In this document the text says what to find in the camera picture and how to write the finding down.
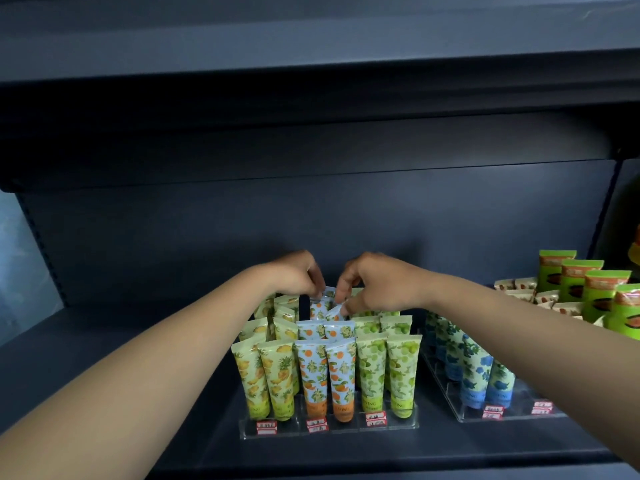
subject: hand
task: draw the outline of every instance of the hand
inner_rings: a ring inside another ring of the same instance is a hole
[[[335,292],[336,303],[346,302],[343,315],[366,310],[395,312],[422,308],[428,293],[429,271],[380,253],[364,253],[344,267]],[[365,288],[351,297],[351,288],[363,281]]]
[[[309,251],[296,251],[267,264],[273,270],[275,290],[284,294],[308,294],[320,298],[324,278]]]

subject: forearm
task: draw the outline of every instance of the forearm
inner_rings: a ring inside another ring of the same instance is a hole
[[[260,301],[249,268],[96,363],[0,437],[0,478],[142,479]]]
[[[425,271],[424,307],[497,360],[635,468],[640,344],[475,283]]]

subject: person's left arm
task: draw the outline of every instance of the person's left arm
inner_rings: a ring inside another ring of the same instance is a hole
[[[244,270],[112,352],[0,436],[0,478],[143,479],[261,300],[322,290],[308,251]]]

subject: red and white label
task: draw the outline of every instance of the red and white label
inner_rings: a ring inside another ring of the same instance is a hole
[[[531,414],[544,415],[554,411],[554,404],[551,401],[536,401],[533,403]]]
[[[502,419],[504,406],[492,406],[487,404],[482,412],[482,419]]]
[[[326,418],[308,419],[307,430],[309,433],[320,433],[321,431],[329,431],[329,425]]]
[[[378,411],[377,413],[366,413],[364,415],[364,418],[367,421],[368,428],[387,425],[387,413],[385,411]]]
[[[256,421],[255,432],[258,435],[276,435],[278,433],[277,421]]]

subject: person's right arm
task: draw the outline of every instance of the person's right arm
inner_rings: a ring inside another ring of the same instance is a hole
[[[613,453],[640,469],[640,342],[462,278],[381,254],[347,263],[345,314],[425,308],[446,317],[546,395]]]

